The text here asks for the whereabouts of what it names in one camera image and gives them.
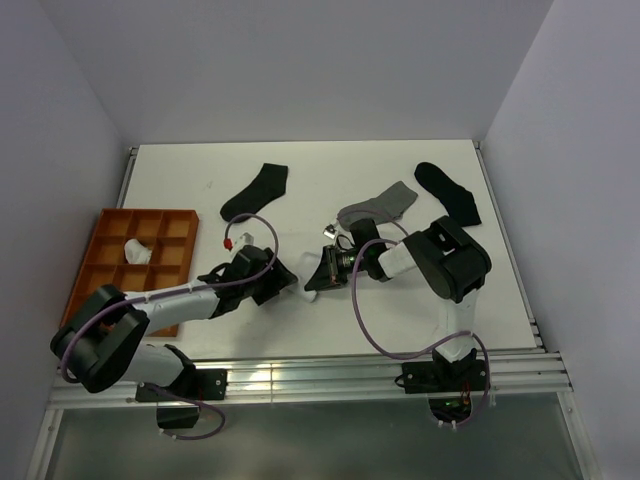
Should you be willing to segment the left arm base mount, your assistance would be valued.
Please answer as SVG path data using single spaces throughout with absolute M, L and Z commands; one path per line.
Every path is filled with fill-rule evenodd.
M 207 417 L 218 417 L 223 425 L 226 417 L 210 402 L 222 401 L 226 387 L 226 369 L 193 369 L 166 387 L 139 384 L 134 399 L 137 403 L 154 403 L 157 426 L 174 432 L 192 429 Z

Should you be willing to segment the white striped sock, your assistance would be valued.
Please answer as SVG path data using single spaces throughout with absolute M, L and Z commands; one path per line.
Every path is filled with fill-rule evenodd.
M 305 286 L 311 280 L 320 263 L 320 255 L 311 252 L 304 252 L 300 256 L 295 267 L 295 274 L 297 277 L 295 293 L 307 303 L 312 303 L 317 297 L 316 290 L 312 289 L 307 291 Z

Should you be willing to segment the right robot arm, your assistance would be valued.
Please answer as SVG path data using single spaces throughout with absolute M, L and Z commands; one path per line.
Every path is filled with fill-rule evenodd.
M 433 365 L 433 378 L 443 389 L 457 388 L 468 374 L 463 360 L 471 357 L 478 344 L 473 337 L 477 297 L 492 269 L 486 250 L 448 216 L 397 243 L 382 239 L 371 217 L 354 222 L 349 231 L 350 249 L 327 245 L 320 256 L 307 260 L 316 268 L 303 279 L 304 290 L 343 288 L 361 272 L 386 282 L 418 270 L 440 299 L 438 333 L 442 339 L 432 350 L 443 359 Z

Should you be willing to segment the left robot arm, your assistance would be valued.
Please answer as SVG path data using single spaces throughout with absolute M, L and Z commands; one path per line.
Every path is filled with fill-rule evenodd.
M 54 335 L 50 349 L 66 380 L 90 393 L 127 380 L 183 399 L 195 386 L 193 361 L 173 345 L 146 344 L 144 337 L 170 325 L 226 315 L 246 299 L 262 305 L 296 282 L 271 249 L 246 245 L 231 261 L 177 287 L 147 292 L 99 287 Z

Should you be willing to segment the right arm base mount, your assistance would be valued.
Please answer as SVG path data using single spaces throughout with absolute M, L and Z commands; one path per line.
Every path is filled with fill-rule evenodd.
M 431 361 L 405 362 L 394 379 L 405 394 L 445 394 L 429 399 L 429 409 L 438 422 L 451 427 L 467 421 L 473 414 L 472 394 L 488 395 L 490 374 L 487 363 L 477 358 L 477 349 L 461 360 L 449 362 L 434 352 Z

